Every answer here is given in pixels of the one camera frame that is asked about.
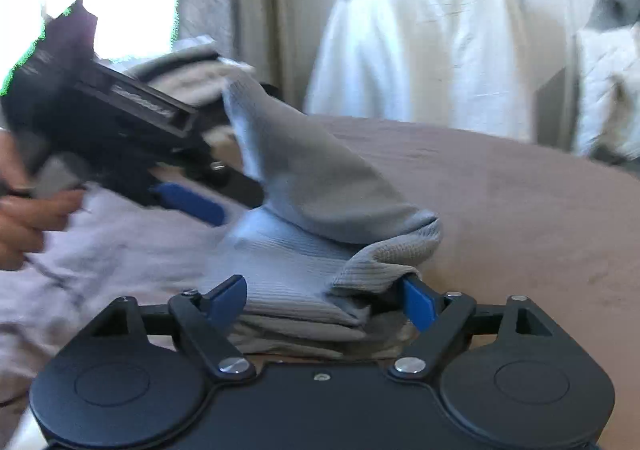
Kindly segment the person's left hand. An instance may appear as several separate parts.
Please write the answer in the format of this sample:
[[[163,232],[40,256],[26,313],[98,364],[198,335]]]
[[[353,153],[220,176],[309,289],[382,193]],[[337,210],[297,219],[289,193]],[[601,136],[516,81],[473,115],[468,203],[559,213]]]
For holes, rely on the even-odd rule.
[[[30,189],[16,142],[5,130],[1,132],[1,181],[14,191]],[[28,254],[42,253],[46,233],[65,230],[70,215],[81,209],[84,197],[82,190],[58,192],[44,200],[2,196],[1,270],[20,270]]]

